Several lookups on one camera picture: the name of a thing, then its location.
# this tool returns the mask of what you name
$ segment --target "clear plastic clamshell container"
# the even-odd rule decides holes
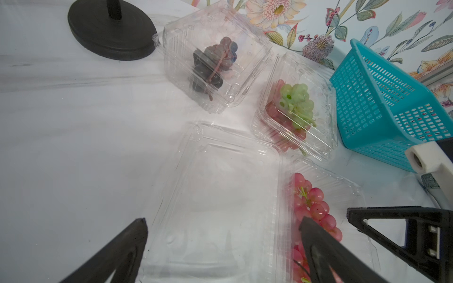
[[[337,146],[335,88],[306,60],[291,51],[277,58],[252,131],[284,152],[301,149],[323,161]]]
[[[287,164],[273,144],[195,125],[164,176],[141,282],[288,281]]]
[[[346,218],[348,208],[366,207],[361,188],[351,181],[338,176],[326,169],[318,167],[307,159],[301,158],[300,155],[294,155],[292,159],[294,160],[294,165],[292,167],[295,169],[294,172],[302,174],[305,180],[308,180],[311,183],[312,188],[319,188],[322,190],[322,200],[329,206],[328,214],[335,218],[336,227],[342,234],[340,243],[370,268],[377,272],[380,271],[377,250],[371,243],[370,238],[367,235],[359,232],[357,228],[350,224]],[[300,188],[297,189],[298,190],[295,191],[294,197],[303,199]],[[294,251],[294,249],[298,249],[297,245],[301,241],[300,233],[298,231],[301,221],[296,215],[298,207],[296,203],[300,204],[300,202],[294,201],[293,206],[294,214],[292,225],[292,256],[294,259],[299,260],[300,255],[298,259],[295,255],[297,252]],[[323,224],[324,222],[321,220],[321,226],[329,232],[330,230],[326,228],[326,226],[323,226]],[[299,268],[293,264],[293,281],[298,283],[304,282],[303,280],[301,280],[302,277],[298,277],[298,275],[303,276],[303,273],[300,272]]]

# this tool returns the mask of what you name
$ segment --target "floral wallpaper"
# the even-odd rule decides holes
[[[453,74],[429,85],[428,88],[453,119]]]
[[[453,0],[227,1],[275,44],[332,69],[352,38],[415,78],[453,59]]]

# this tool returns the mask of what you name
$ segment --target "grape bunch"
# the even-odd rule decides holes
[[[223,79],[220,77],[220,71],[226,71],[231,68],[236,61],[237,43],[231,41],[229,37],[224,37],[220,44],[215,44],[206,47],[204,52],[197,49],[193,52],[193,63],[195,67],[193,72],[200,76],[203,80],[199,80],[194,76],[192,89],[197,92],[205,91],[205,82],[220,88],[223,84]]]
[[[293,248],[293,260],[298,264],[293,265],[293,279],[297,283],[311,282],[307,272],[310,272],[308,267],[307,257],[305,256],[304,245],[302,244],[299,232],[300,222],[304,217],[313,219],[321,225],[332,237],[337,241],[343,239],[343,234],[337,228],[337,221],[329,214],[329,205],[323,200],[324,193],[320,188],[313,187],[309,180],[296,173],[294,175],[294,214],[297,218],[296,225],[293,227],[295,246]],[[341,278],[332,270],[332,274],[337,283],[341,283]]]
[[[311,126],[316,127],[313,120],[314,102],[308,94],[306,84],[285,84],[278,80],[270,90],[272,99],[266,105],[266,112],[277,123],[291,131],[300,140],[304,140]],[[297,149],[298,145],[282,138],[276,144],[286,152],[288,149]]]

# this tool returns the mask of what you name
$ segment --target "plastic container lid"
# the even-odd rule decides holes
[[[167,24],[154,36],[168,79],[210,113],[238,105],[272,44],[227,2]]]
[[[284,282],[290,171],[273,144],[196,125],[150,229],[143,282]]]

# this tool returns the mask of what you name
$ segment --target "black pole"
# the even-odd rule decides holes
[[[120,0],[107,0],[107,10],[112,19],[120,20],[122,18]]]

